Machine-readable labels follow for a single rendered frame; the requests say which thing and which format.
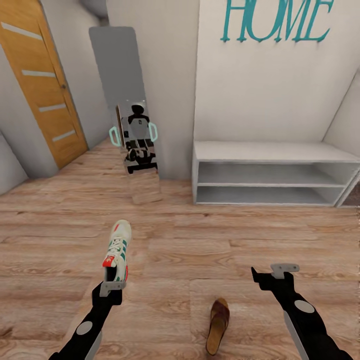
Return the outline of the sandal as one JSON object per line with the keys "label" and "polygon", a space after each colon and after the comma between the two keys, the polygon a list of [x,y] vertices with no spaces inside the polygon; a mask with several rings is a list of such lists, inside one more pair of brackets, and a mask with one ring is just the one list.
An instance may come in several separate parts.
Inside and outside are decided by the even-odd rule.
{"label": "sandal", "polygon": [[227,330],[230,319],[230,310],[224,298],[218,298],[211,309],[209,333],[206,342],[206,349],[211,355],[215,355],[219,349],[221,340]]}

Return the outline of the gym shoe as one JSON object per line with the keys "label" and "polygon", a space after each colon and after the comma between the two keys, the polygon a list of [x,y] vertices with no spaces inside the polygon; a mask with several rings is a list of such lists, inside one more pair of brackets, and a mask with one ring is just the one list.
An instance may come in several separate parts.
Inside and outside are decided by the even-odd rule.
{"label": "gym shoe", "polygon": [[120,219],[113,227],[109,249],[103,261],[103,281],[127,281],[128,264],[126,250],[132,239],[132,229],[128,220]]}

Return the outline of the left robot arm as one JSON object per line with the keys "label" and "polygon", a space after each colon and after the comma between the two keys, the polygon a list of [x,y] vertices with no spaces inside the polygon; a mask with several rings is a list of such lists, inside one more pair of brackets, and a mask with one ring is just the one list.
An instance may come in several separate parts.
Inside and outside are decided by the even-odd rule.
{"label": "left robot arm", "polygon": [[92,291],[93,308],[75,330],[72,339],[49,360],[93,360],[100,348],[102,327],[112,308],[121,305],[126,281],[102,281]]}

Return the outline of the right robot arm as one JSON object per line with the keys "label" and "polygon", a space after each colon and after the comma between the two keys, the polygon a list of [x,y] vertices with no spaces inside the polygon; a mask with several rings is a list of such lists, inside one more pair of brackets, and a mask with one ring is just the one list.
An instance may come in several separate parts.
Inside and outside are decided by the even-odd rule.
{"label": "right robot arm", "polygon": [[340,350],[327,330],[316,308],[295,292],[291,272],[299,272],[297,263],[273,263],[272,273],[257,273],[251,268],[253,280],[263,291],[272,291],[283,308],[286,326],[302,360],[353,360]]}

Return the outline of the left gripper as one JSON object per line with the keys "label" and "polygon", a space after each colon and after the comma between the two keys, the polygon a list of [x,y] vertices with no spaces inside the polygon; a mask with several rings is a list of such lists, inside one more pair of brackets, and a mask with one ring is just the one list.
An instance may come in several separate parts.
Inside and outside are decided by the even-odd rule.
{"label": "left gripper", "polygon": [[[102,281],[104,283],[104,281]],[[92,305],[93,307],[102,306],[106,308],[107,314],[109,314],[112,306],[121,305],[122,298],[122,290],[112,290],[108,296],[101,297],[100,289],[102,282],[92,291]]]}

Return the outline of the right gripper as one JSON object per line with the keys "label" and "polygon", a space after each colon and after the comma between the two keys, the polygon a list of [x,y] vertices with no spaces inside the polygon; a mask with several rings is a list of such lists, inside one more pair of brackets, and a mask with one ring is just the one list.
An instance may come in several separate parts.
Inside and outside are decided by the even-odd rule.
{"label": "right gripper", "polygon": [[254,282],[259,283],[259,287],[263,291],[272,291],[275,297],[281,288],[295,289],[294,277],[290,273],[285,273],[284,278],[275,278],[271,273],[257,273],[254,267],[251,268],[251,271]]}

